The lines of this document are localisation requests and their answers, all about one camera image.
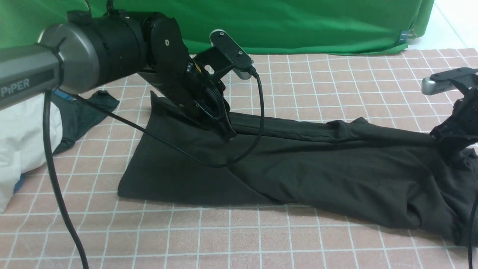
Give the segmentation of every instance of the pink grid mat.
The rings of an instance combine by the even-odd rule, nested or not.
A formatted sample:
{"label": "pink grid mat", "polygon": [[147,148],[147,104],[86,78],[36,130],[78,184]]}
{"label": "pink grid mat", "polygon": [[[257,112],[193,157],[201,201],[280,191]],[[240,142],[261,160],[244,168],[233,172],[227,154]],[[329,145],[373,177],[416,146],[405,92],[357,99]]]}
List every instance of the pink grid mat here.
{"label": "pink grid mat", "polygon": [[[253,58],[267,116],[312,122],[362,116],[374,124],[419,132],[442,122],[461,97],[457,90],[424,96],[421,79],[451,68],[478,67],[474,49]],[[259,113],[255,81],[232,74],[224,82],[234,111]],[[135,75],[104,88],[121,101],[117,114],[146,125],[151,86]],[[106,119],[55,159],[93,269],[467,268],[465,249],[441,238],[304,206],[209,209],[118,200],[118,181],[140,137]],[[29,174],[0,215],[0,269],[7,268],[81,268],[45,167]]]}

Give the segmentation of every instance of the black cable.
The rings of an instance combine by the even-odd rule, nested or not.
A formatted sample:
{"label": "black cable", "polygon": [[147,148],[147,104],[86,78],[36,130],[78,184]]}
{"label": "black cable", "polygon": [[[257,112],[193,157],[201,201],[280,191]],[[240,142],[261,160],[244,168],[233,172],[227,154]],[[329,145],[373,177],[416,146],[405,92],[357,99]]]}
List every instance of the black cable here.
{"label": "black cable", "polygon": [[88,12],[91,14],[91,5],[89,4],[89,1],[88,1],[88,0],[85,0],[85,4],[86,4],[87,7],[88,7]]}
{"label": "black cable", "polygon": [[169,147],[171,147],[171,148],[173,148],[173,149],[175,149],[175,150],[177,150],[177,151],[179,151],[179,152],[185,154],[186,156],[190,157],[191,159],[193,159],[193,160],[195,160],[195,161],[197,161],[197,162],[199,162],[199,163],[201,163],[201,164],[203,164],[203,165],[205,165],[205,166],[207,166],[207,167],[211,167],[211,168],[225,168],[225,167],[229,167],[229,166],[231,166],[231,165],[233,165],[233,164],[235,164],[235,163],[238,163],[238,162],[240,162],[241,160],[243,160],[245,157],[247,157],[247,156],[256,148],[257,144],[258,144],[259,141],[261,140],[262,134],[264,133],[264,121],[265,121],[265,115],[264,115],[265,113],[264,113],[264,111],[265,111],[265,109],[264,109],[264,93],[262,92],[262,82],[261,82],[261,78],[259,77],[259,74],[258,74],[254,69],[253,69],[253,71],[252,71],[251,73],[252,73],[252,76],[257,80],[257,86],[258,86],[258,89],[259,89],[259,102],[260,102],[260,105],[261,105],[261,120],[260,120],[260,124],[259,124],[259,132],[258,132],[258,134],[257,134],[256,139],[255,139],[254,142],[252,143],[252,145],[251,145],[243,154],[241,154],[239,157],[233,159],[232,161],[229,161],[229,162],[224,163],[224,164],[208,164],[208,163],[206,163],[206,162],[204,162],[204,161],[202,161],[202,160],[200,160],[200,159],[198,159],[198,158],[192,156],[191,154],[185,152],[184,150],[182,150],[182,149],[180,149],[180,148],[174,146],[173,144],[167,142],[166,140],[160,138],[159,136],[157,136],[157,135],[151,133],[150,131],[146,130],[145,128],[143,128],[143,127],[141,127],[141,126],[139,126],[139,125],[137,125],[137,124],[134,124],[134,123],[132,123],[132,122],[130,122],[130,121],[124,119],[124,118],[121,118],[120,116],[117,116],[117,115],[115,115],[115,114],[113,114],[113,113],[111,113],[111,112],[108,112],[108,111],[106,111],[106,110],[104,110],[104,109],[102,109],[102,108],[100,108],[100,107],[98,107],[98,106],[96,106],[96,105],[94,105],[94,104],[88,102],[88,100],[84,99],[84,98],[81,97],[81,96],[78,96],[78,95],[70,95],[70,96],[74,97],[74,98],[77,99],[77,100],[82,101],[84,104],[88,105],[89,107],[91,107],[91,108],[93,108],[93,109],[95,109],[95,110],[97,110],[97,111],[99,111],[99,112],[101,112],[101,113],[104,113],[104,114],[110,116],[111,118],[113,118],[113,119],[115,119],[115,120],[118,120],[118,121],[120,121],[120,122],[122,122],[122,123],[124,123],[124,124],[127,124],[127,125],[129,125],[129,126],[135,128],[135,129],[137,129],[137,130],[139,130],[139,131],[141,131],[141,132],[143,132],[143,133],[149,135],[149,136],[152,137],[153,139],[155,139],[155,140],[157,140],[157,141],[159,141],[159,142],[161,142],[161,143],[164,143],[165,145],[167,145],[167,146],[169,146]]}
{"label": "black cable", "polygon": [[471,207],[470,219],[468,220],[468,268],[473,269],[473,220],[478,206],[478,196],[475,198],[475,202]]}
{"label": "black cable", "polygon": [[56,202],[58,208],[60,209],[61,217],[65,222],[66,228],[70,232],[73,241],[75,242],[76,248],[80,254],[81,263],[83,264],[83,269],[89,269],[87,255],[85,249],[81,244],[80,237],[75,231],[75,227],[71,223],[71,219],[68,215],[68,210],[66,209],[65,201],[61,194],[60,184],[58,183],[58,177],[55,171],[55,165],[53,162],[53,153],[52,153],[52,143],[50,138],[50,108],[51,108],[51,99],[52,92],[49,90],[45,92],[45,100],[43,104],[43,146],[45,149],[46,165],[48,167],[48,174],[50,175],[50,181],[53,187],[53,193],[55,194]]}
{"label": "black cable", "polygon": [[108,11],[109,14],[114,13],[115,6],[114,6],[114,3],[113,3],[113,0],[106,1],[106,11]]}

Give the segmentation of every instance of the dark green cloth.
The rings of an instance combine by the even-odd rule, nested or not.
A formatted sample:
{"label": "dark green cloth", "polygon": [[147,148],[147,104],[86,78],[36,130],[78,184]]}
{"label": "dark green cloth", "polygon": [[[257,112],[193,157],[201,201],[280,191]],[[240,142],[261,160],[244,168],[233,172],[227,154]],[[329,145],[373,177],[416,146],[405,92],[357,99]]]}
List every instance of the dark green cloth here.
{"label": "dark green cloth", "polygon": [[[89,0],[93,15],[106,0]],[[249,54],[394,54],[404,50],[400,32],[425,33],[434,0],[115,0],[127,11],[157,11],[175,17],[191,54],[211,46],[223,29]],[[86,10],[84,0],[4,0],[0,47],[29,45],[66,12]]]}
{"label": "dark green cloth", "polygon": [[[105,90],[95,92],[88,101],[104,110],[113,112],[120,101]],[[56,94],[52,103],[60,110],[63,138],[53,154],[59,154],[72,148],[87,131],[102,122],[107,116],[90,108],[78,100],[66,100]]]}
{"label": "dark green cloth", "polygon": [[[230,119],[238,136],[226,145],[152,93],[147,130],[200,160],[224,163],[251,145],[259,126],[255,115]],[[447,165],[430,135],[363,118],[327,124],[266,118],[257,148],[229,168],[205,167],[144,135],[118,195],[204,206],[299,203],[389,228],[420,228],[463,246],[477,167],[473,150]]]}

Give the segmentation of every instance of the green screen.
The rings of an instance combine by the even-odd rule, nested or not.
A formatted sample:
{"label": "green screen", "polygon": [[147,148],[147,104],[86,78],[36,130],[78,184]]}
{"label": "green screen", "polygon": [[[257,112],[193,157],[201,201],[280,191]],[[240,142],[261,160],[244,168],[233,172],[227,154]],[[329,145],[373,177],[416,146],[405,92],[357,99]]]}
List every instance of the green screen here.
{"label": "green screen", "polygon": [[[42,29],[65,22],[83,0],[0,0],[0,47],[37,41]],[[90,0],[93,15],[106,0]],[[175,17],[190,53],[210,47],[225,30],[250,54],[391,54],[407,47],[401,31],[425,32],[433,0],[116,0],[117,9]]]}

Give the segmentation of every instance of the black pants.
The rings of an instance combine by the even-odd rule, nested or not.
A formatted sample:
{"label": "black pants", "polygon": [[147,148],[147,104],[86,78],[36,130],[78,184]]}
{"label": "black pants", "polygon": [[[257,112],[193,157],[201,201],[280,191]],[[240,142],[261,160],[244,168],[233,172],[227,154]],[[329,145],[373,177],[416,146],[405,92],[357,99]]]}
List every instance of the black pants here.
{"label": "black pants", "polygon": [[[147,129],[205,162],[224,163],[251,145],[259,126],[255,115],[230,118],[238,137],[226,145],[152,93]],[[205,167],[144,135],[118,195],[206,206],[300,203],[389,228],[420,228],[463,246],[478,158],[467,149],[454,159],[447,165],[428,134],[363,118],[266,118],[257,148],[229,168]]]}

